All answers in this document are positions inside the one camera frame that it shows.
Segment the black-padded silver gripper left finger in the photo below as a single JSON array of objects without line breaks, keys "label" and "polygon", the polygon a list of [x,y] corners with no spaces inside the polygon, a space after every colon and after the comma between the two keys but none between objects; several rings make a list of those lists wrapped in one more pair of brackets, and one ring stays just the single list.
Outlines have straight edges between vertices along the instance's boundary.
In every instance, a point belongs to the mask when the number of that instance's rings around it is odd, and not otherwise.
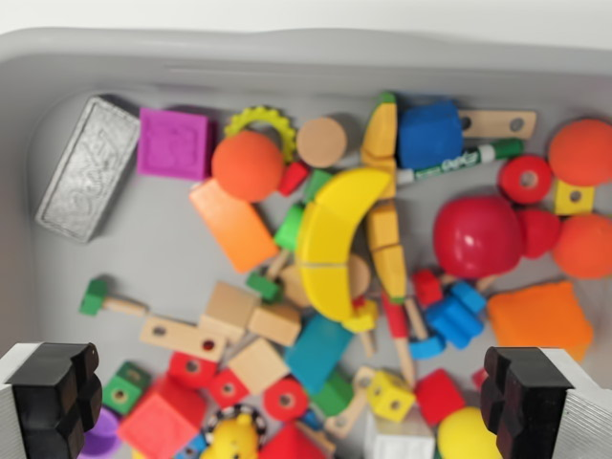
[{"label": "black-padded silver gripper left finger", "polygon": [[1,357],[1,456],[76,458],[99,417],[92,342],[16,343]]}]

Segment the black-padded silver gripper right finger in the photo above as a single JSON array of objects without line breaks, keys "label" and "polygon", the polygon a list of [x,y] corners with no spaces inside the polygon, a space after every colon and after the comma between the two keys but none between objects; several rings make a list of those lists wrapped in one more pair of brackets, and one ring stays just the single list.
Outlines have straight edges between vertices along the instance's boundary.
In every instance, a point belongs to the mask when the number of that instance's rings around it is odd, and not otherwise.
[{"label": "black-padded silver gripper right finger", "polygon": [[491,347],[480,410],[504,458],[609,458],[611,390],[563,349]]}]

